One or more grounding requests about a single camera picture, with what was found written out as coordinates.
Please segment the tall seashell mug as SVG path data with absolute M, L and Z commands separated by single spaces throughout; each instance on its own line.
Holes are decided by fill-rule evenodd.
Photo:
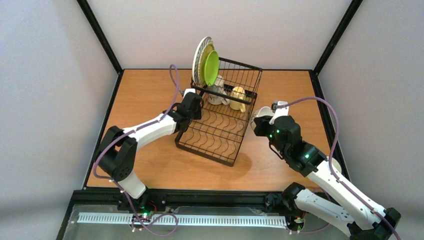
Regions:
M 223 104 L 226 106 L 230 104 L 230 100 L 228 98 L 217 95 L 217 94 L 221 94 L 221 95 L 227 96 L 225 92 L 225 79 L 221 75 L 218 75 L 214 84 L 211 86 L 208 86 L 207 89 L 211 91 L 211 93 L 207 95 L 207 101 L 210 104 L 212 105 Z

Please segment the black wire dish rack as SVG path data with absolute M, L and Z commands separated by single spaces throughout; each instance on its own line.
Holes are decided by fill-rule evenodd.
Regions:
M 223 57 L 219 60 L 218 74 L 224 80 L 222 89 L 225 91 L 225 96 L 228 97 L 233 88 L 242 87 L 245 96 L 239 102 L 245 105 L 245 112 L 222 103 L 211 104 L 207 98 L 214 92 L 209 90 L 206 84 L 197 84 L 192 80 L 190 86 L 204 101 L 201 119 L 193 120 L 185 132 L 179 133 L 175 138 L 175 145 L 184 151 L 232 167 L 258 96 L 263 70 Z

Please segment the yellow handled white mug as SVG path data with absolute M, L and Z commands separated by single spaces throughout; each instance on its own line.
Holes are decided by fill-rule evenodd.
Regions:
M 241 113 L 245 113 L 246 105 L 243 102 L 241 102 L 246 99 L 245 90 L 241 86 L 234 87 L 230 92 L 230 96 L 232 98 L 235 98 L 235 100 L 231 99 L 229 106 L 235 111 L 240 111 Z

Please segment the green plate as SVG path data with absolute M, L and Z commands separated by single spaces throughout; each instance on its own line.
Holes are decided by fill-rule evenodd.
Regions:
M 216 78 L 218 77 L 220 67 L 219 55 L 216 50 L 212 50 L 204 63 L 203 77 L 204 82 L 207 86 L 214 85 Z

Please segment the woven bamboo tray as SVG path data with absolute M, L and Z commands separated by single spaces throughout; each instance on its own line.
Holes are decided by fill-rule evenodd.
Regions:
M 208 55 L 215 49 L 213 41 L 208 41 L 207 44 L 202 48 L 201 52 L 200 52 L 200 59 L 198 62 L 198 67 L 197 67 L 197 78 L 198 78 L 198 83 L 200 85 L 204 85 L 205 84 L 205 77 L 204 77 L 204 68 L 205 68 L 205 64 L 206 64 L 206 59 L 208 57 Z

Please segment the blue striped white plate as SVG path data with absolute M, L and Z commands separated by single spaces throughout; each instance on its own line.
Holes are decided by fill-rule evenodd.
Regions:
M 202 84 L 200 77 L 199 77 L 199 63 L 200 63 L 201 53 L 202 53 L 203 49 L 211 41 L 212 41 L 212 38 L 210 36 L 206 36 L 200 41 L 200 43 L 196 47 L 195 54 L 194 54 L 194 57 L 193 57 L 193 62 L 192 62 L 192 73 L 191 73 L 192 74 L 192 80 L 195 82 L 196 85 Z

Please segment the white bowl with dark base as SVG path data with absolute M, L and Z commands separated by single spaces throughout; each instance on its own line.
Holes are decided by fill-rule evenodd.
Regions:
M 338 171 L 340 173 L 342 172 L 342 167 L 335 158 L 331 159 L 331 163 L 332 163 L 332 166 L 335 168 L 335 171 Z

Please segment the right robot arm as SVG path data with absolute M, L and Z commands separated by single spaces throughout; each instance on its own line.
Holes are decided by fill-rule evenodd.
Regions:
M 327 156 L 302 139 L 301 128 L 291 116 L 270 115 L 251 119 L 258 137 L 266 137 L 269 148 L 304 177 L 319 185 L 336 202 L 319 197 L 297 183 L 286 190 L 296 208 L 316 215 L 351 240 L 387 240 L 398 236 L 401 214 L 371 200 L 338 172 Z

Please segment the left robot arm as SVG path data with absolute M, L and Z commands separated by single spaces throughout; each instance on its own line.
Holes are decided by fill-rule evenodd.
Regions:
M 93 164 L 93 174 L 101 168 L 105 179 L 133 199 L 140 198 L 148 189 L 134 171 L 135 157 L 147 144 L 175 133 L 184 133 L 193 120 L 202 117 L 203 98 L 192 88 L 185 91 L 182 102 L 144 123 L 119 128 L 110 127 L 104 135 Z

